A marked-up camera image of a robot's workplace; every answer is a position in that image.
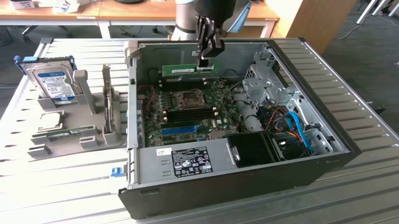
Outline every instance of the aluminum workbench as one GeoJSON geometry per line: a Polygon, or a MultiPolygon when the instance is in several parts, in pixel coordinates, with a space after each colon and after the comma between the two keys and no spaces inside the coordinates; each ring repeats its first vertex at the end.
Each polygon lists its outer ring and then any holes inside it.
{"type": "MultiPolygon", "coordinates": [[[[101,91],[101,65],[109,63],[125,108],[121,113],[126,111],[126,40],[54,39],[34,53],[40,57],[73,55],[77,68],[88,71],[92,92],[101,91]]],[[[109,178],[110,168],[125,164],[124,148],[29,162],[24,130],[29,113],[38,107],[30,100],[34,87],[24,77],[0,121],[1,223],[397,223],[396,134],[309,45],[297,39],[276,42],[363,150],[341,169],[305,187],[132,220],[116,195],[121,179],[109,178]]]]}

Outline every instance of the floor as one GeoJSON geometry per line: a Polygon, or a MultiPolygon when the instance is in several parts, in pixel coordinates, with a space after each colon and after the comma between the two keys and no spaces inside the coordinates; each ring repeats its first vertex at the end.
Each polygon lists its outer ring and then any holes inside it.
{"type": "MultiPolygon", "coordinates": [[[[399,101],[395,97],[399,93],[399,67],[395,65],[399,61],[399,28],[381,18],[369,16],[359,29],[344,40],[337,40],[355,27],[360,13],[352,11],[348,15],[323,57],[365,101],[385,106],[387,110],[380,116],[399,132],[399,120],[395,116],[399,111],[399,101]]],[[[392,18],[388,20],[399,24],[397,20],[392,18]]],[[[13,43],[0,47],[0,51],[4,52],[0,54],[0,117],[14,91],[13,85],[4,85],[4,83],[16,84],[21,78],[13,64],[13,56],[33,55],[41,37],[65,38],[65,33],[57,26],[40,26],[29,34],[32,43],[24,43],[20,35],[22,28],[13,26],[8,29],[13,43]]],[[[100,37],[100,31],[94,26],[69,26],[68,29],[74,38],[100,37]]],[[[129,37],[121,34],[116,26],[110,26],[109,30],[112,38],[129,37]]],[[[134,37],[165,37],[166,35],[162,27],[158,27],[160,34],[152,32],[152,26],[126,27],[126,30],[130,37],[132,35],[134,37]]]]}

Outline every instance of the blue cable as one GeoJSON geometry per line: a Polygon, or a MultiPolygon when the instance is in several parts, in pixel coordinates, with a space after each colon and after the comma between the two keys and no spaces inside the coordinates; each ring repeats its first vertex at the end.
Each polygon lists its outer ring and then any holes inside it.
{"type": "MultiPolygon", "coordinates": [[[[311,152],[313,152],[313,148],[312,148],[309,141],[307,140],[304,133],[301,131],[300,121],[299,121],[299,117],[297,117],[296,113],[288,112],[287,114],[289,114],[293,117],[293,121],[296,123],[296,128],[297,128],[297,133],[299,133],[301,140],[304,141],[304,146],[311,150],[311,152]]],[[[289,130],[293,131],[293,127],[291,124],[291,118],[287,118],[287,123],[288,123],[289,130]]]]}

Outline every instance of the motherboard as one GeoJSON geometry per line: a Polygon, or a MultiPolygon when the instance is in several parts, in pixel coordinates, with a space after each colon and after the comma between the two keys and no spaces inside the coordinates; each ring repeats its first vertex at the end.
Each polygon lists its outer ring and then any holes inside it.
{"type": "Polygon", "coordinates": [[[220,139],[237,133],[235,118],[240,115],[228,96],[224,97],[231,86],[227,80],[217,79],[138,88],[144,89],[138,99],[145,147],[220,139]]]}

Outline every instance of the hard drive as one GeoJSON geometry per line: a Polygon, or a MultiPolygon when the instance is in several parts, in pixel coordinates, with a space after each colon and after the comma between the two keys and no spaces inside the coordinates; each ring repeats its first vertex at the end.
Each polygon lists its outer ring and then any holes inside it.
{"type": "Polygon", "coordinates": [[[28,76],[30,82],[40,87],[40,97],[52,98],[56,105],[73,102],[74,95],[81,94],[80,85],[73,81],[76,66],[73,57],[37,58],[18,56],[16,66],[28,76]]]}

